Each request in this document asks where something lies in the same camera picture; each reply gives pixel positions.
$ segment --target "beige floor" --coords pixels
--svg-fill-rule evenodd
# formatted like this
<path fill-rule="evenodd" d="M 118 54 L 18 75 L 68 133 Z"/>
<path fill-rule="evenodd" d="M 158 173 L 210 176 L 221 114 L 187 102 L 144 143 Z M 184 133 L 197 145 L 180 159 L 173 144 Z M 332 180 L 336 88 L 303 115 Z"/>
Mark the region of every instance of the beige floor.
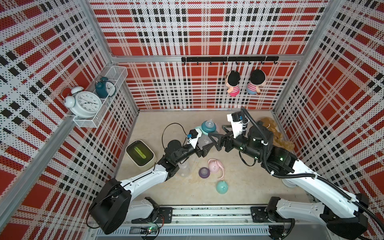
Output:
<path fill-rule="evenodd" d="M 229 124 L 226 117 L 228 113 L 232 112 L 140 112 L 130 143 L 137 139 L 143 140 L 155 152 L 157 159 L 160 159 L 164 154 L 161 145 L 161 134 L 168 124 L 178 122 L 188 133 L 189 130 L 201 125 L 202 122 L 208 119 L 213 119 L 219 126 Z M 250 114 L 255 120 L 272 117 L 268 111 L 251 111 Z M 184 138 L 185 135 L 181 127 L 173 124 L 164 133 L 164 145 L 167 146 L 168 142 L 173 139 L 178 139 L 183 143 Z M 210 158 L 220 160 L 225 167 L 224 180 L 229 185 L 226 194 L 221 195 L 215 189 L 221 171 L 218 174 L 211 174 L 207 179 L 199 177 L 198 170 L 201 167 L 208 167 Z M 249 163 L 253 163 L 250 157 L 244 155 L 243 158 Z M 168 181 L 143 192 L 138 199 L 152 197 L 160 205 L 266 204 L 272 196 L 292 201 L 308 202 L 303 189 L 299 187 L 287 188 L 281 180 L 268 175 L 258 163 L 253 167 L 246 166 L 240 160 L 238 151 L 235 149 L 225 152 L 223 148 L 218 152 L 213 147 L 205 158 L 198 158 L 193 155 L 187 161 L 191 169 L 191 174 L 188 177 L 181 177 L 176 174 Z M 124 156 L 116 179 L 127 179 L 139 173 L 141 171 L 131 160 Z"/>

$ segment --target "brown plush toy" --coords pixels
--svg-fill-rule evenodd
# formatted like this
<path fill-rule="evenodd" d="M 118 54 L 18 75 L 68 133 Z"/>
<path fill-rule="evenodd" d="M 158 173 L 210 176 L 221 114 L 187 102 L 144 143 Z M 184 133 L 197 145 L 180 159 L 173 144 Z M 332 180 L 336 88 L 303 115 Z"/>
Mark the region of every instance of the brown plush toy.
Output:
<path fill-rule="evenodd" d="M 286 150 L 293 152 L 295 145 L 293 142 L 285 141 L 282 133 L 277 131 L 277 124 L 272 118 L 262 118 L 263 126 L 269 131 L 273 132 L 273 145 L 277 147 L 285 148 Z"/>

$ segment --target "white wire shelf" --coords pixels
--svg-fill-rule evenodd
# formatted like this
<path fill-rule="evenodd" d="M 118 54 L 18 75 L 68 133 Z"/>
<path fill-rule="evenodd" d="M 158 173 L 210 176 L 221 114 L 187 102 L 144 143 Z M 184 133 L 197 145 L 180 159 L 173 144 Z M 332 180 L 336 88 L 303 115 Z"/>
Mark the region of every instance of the white wire shelf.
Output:
<path fill-rule="evenodd" d="M 105 74 L 105 77 L 108 78 L 108 80 L 112 83 L 114 83 L 114 86 L 116 88 L 115 95 L 107 97 L 107 98 L 100 98 L 102 105 L 99 108 L 99 111 L 95 114 L 92 118 L 81 118 L 79 116 L 76 116 L 73 121 L 76 123 L 79 127 L 89 127 L 89 128 L 98 128 L 103 121 L 105 115 L 109 111 L 109 108 L 115 99 L 116 95 L 118 94 L 118 91 L 122 85 L 122 83 L 125 81 L 125 78 L 128 76 L 127 68 L 121 67 L 121 66 L 111 66 L 108 70 L 107 74 Z"/>

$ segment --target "clock face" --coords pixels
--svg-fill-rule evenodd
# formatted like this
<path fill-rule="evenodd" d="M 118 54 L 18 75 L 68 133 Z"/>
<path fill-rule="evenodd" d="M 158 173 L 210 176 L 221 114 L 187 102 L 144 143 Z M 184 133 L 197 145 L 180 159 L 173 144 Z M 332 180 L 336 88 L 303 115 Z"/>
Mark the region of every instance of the clock face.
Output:
<path fill-rule="evenodd" d="M 77 104 L 89 112 L 97 112 L 101 107 L 100 99 L 93 93 L 78 93 L 76 96 Z"/>
<path fill-rule="evenodd" d="M 107 93 L 109 94 L 109 96 L 112 96 L 116 91 L 115 86 L 111 82 L 105 83 L 105 89 L 106 89 Z"/>

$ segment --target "black cable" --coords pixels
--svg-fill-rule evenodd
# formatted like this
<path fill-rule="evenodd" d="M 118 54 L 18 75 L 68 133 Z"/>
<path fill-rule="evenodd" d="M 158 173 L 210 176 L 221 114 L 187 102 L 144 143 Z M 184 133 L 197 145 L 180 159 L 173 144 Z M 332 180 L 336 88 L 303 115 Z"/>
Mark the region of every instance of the black cable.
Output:
<path fill-rule="evenodd" d="M 185 163 L 185 161 L 186 161 L 186 160 L 188 160 L 188 158 L 189 158 L 189 157 L 187 157 L 187 158 L 186 158 L 186 159 L 185 159 L 183 162 L 181 162 L 180 164 L 183 164 L 183 163 Z"/>
<path fill-rule="evenodd" d="M 243 161 L 243 163 L 244 163 L 245 165 L 249 166 L 249 167 L 252 167 L 252 166 L 254 166 L 254 165 L 256 164 L 256 159 L 254 159 L 254 160 L 253 160 L 253 164 L 252 164 L 252 165 L 248 165 L 248 163 L 246 163 L 246 162 L 244 161 L 243 157 L 241 156 L 241 152 L 240 152 L 240 151 L 239 151 L 239 156 L 240 156 L 241 161 Z"/>
<path fill-rule="evenodd" d="M 162 219 L 163 219 L 163 224 L 161 225 L 161 227 L 159 227 L 155 222 L 147 222 L 147 223 L 154 223 L 154 224 L 156 224 L 156 226 L 157 226 L 157 234 L 156 234 L 155 238 L 152 239 L 152 240 L 155 240 L 155 239 L 158 237 L 158 235 L 159 235 L 159 233 L 160 233 L 160 229 L 164 226 L 164 216 L 161 215 L 161 214 L 160 214 L 160 216 L 161 216 Z"/>
<path fill-rule="evenodd" d="M 291 226 L 289 227 L 288 232 L 281 239 L 286 238 L 291 233 L 293 227 L 295 226 L 295 222 L 296 222 L 295 219 L 292 218 L 291 219 Z"/>
<path fill-rule="evenodd" d="M 245 114 L 245 116 L 249 119 L 249 121 L 255 126 L 255 128 L 258 130 L 258 132 L 260 133 L 260 135 L 262 136 L 263 140 L 264 140 L 264 143 L 266 142 L 266 138 L 265 138 L 265 135 L 264 133 L 261 131 L 260 127 L 256 124 L 255 120 L 251 117 L 251 115 L 248 113 L 248 111 L 244 108 L 244 107 L 241 107 L 241 110 L 243 111 L 243 113 Z M 266 154 L 267 154 L 267 146 L 266 145 L 263 145 L 263 157 L 262 157 L 262 164 L 265 168 L 265 170 L 271 174 L 271 171 L 268 167 L 268 164 L 267 164 L 267 158 L 266 158 Z M 343 190 L 341 190 L 341 188 L 337 187 L 336 185 L 334 185 L 331 181 L 323 178 L 322 176 L 317 176 L 315 174 L 308 174 L 308 173 L 302 173 L 302 174 L 290 174 L 290 175 L 278 175 L 278 174 L 272 174 L 272 176 L 274 177 L 277 177 L 277 178 L 282 178 L 282 179 L 292 179 L 292 178 L 299 178 L 299 177 L 311 177 L 311 178 L 316 178 L 319 179 L 320 181 L 328 184 L 330 187 L 332 187 L 335 191 L 337 191 L 338 193 L 340 193 L 344 198 L 346 198 L 347 200 L 351 200 L 351 196 L 349 196 L 348 194 L 346 194 Z M 380 219 L 374 214 L 372 213 L 369 209 L 367 209 L 366 207 L 364 207 L 361 203 L 358 203 L 358 202 L 353 202 L 353 204 L 355 204 L 356 206 L 358 206 L 361 210 L 363 210 L 364 212 L 366 212 L 373 220 L 375 220 L 375 222 L 380 226 L 381 230 L 383 231 L 384 233 L 384 224 L 380 221 Z M 363 236 L 359 236 L 358 237 L 359 239 L 362 239 L 362 240 L 370 240 L 369 238 L 366 238 L 366 237 L 363 237 Z"/>
<path fill-rule="evenodd" d="M 169 127 L 169 126 L 172 125 L 172 124 L 178 124 L 178 125 L 180 125 L 180 127 L 183 129 L 184 134 L 187 135 L 186 132 L 185 132 L 185 130 L 184 130 L 184 128 L 183 128 L 183 126 L 182 126 L 180 123 L 173 122 L 173 123 L 169 124 L 168 126 L 166 126 L 166 127 L 164 128 L 163 134 L 161 134 L 161 144 L 163 145 L 163 148 L 164 148 L 164 149 L 165 149 L 165 147 L 164 147 L 164 143 L 163 143 L 164 132 L 166 131 L 167 127 Z"/>

